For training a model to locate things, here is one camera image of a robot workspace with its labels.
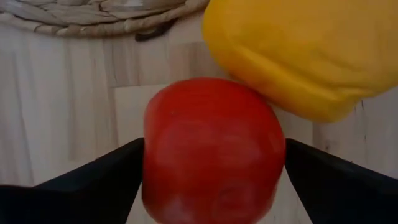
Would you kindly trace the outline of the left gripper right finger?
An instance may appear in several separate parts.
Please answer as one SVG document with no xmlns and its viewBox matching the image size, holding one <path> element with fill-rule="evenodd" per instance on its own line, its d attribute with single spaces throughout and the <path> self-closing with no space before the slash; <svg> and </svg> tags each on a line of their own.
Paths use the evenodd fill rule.
<svg viewBox="0 0 398 224">
<path fill-rule="evenodd" d="M 294 139 L 285 168 L 313 224 L 398 224 L 398 179 Z"/>
</svg>

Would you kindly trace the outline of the round woven placemat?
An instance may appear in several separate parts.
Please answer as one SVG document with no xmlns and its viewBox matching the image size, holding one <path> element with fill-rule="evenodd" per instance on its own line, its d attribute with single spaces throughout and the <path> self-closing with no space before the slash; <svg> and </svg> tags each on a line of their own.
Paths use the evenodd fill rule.
<svg viewBox="0 0 398 224">
<path fill-rule="evenodd" d="M 164 35 L 210 0 L 0 0 L 0 22 L 35 33 L 73 38 Z"/>
</svg>

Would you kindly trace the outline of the red tomato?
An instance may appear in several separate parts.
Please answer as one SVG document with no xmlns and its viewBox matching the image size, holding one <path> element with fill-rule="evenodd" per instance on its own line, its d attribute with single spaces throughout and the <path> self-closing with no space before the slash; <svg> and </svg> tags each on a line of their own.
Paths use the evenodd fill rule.
<svg viewBox="0 0 398 224">
<path fill-rule="evenodd" d="M 257 224 L 285 162 L 272 108 L 220 78 L 175 82 L 144 113 L 142 201 L 158 224 Z"/>
</svg>

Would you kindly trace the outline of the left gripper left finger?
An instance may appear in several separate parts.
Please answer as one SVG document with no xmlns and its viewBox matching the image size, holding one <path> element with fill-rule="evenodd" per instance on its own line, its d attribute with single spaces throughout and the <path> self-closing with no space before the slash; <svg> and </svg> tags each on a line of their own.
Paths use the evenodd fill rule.
<svg viewBox="0 0 398 224">
<path fill-rule="evenodd" d="M 126 224 L 142 182 L 144 140 L 34 187 L 0 185 L 0 224 Z"/>
</svg>

